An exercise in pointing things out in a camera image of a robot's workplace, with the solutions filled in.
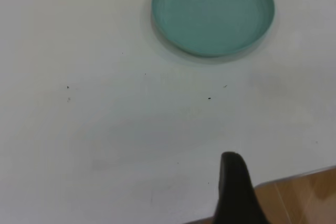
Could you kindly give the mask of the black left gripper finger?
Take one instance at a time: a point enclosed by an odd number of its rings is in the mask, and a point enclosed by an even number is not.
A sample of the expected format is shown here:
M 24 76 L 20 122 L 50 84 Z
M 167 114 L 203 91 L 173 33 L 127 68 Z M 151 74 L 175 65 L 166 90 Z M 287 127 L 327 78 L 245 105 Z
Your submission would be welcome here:
M 213 223 L 269 223 L 258 202 L 247 165 L 238 153 L 221 155 Z

